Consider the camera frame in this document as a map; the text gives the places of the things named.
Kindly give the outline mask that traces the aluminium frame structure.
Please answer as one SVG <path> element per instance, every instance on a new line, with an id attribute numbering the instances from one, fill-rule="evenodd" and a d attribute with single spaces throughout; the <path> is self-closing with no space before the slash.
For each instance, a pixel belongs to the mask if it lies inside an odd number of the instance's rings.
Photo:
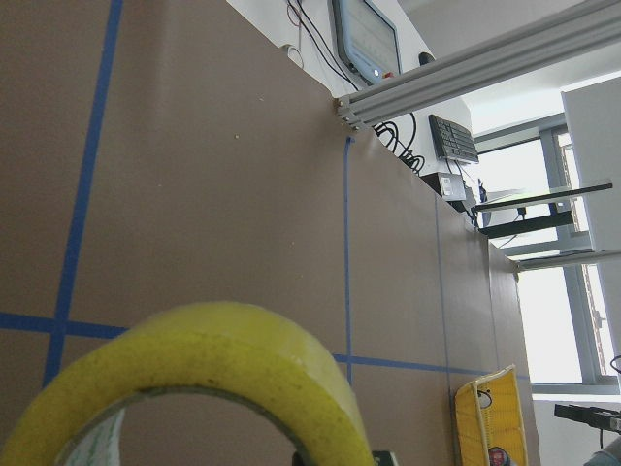
<path id="1" fill-rule="evenodd" d="M 620 41 L 620 3 L 583 1 L 336 100 L 358 131 Z"/>

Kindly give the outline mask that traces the yellow woven basket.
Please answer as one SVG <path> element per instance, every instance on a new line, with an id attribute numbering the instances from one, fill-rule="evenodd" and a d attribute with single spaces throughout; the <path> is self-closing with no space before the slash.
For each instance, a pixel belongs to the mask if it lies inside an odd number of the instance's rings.
<path id="1" fill-rule="evenodd" d="M 478 406 L 476 391 L 490 389 L 493 404 Z M 464 384 L 454 397 L 460 459 L 463 465 L 489 465 L 488 450 L 504 449 L 512 465 L 527 465 L 528 451 L 513 364 Z"/>

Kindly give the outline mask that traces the black keyboard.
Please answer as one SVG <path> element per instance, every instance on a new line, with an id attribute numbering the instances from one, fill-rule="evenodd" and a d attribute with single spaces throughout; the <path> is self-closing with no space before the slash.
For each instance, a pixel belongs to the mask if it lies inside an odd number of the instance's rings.
<path id="1" fill-rule="evenodd" d="M 436 115 L 428 115 L 428 121 L 438 159 L 479 162 L 473 136 L 467 128 Z"/>

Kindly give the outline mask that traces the yellow tape roll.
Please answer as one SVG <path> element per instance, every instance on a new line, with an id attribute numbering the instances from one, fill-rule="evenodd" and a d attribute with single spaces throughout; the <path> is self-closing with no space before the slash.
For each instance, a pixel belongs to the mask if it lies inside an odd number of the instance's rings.
<path id="1" fill-rule="evenodd" d="M 248 404 L 309 465 L 374 461 L 355 395 L 331 352 L 297 323 L 232 302 L 152 316 L 67 366 L 25 410 L 1 461 L 59 465 L 115 408 L 176 389 Z"/>

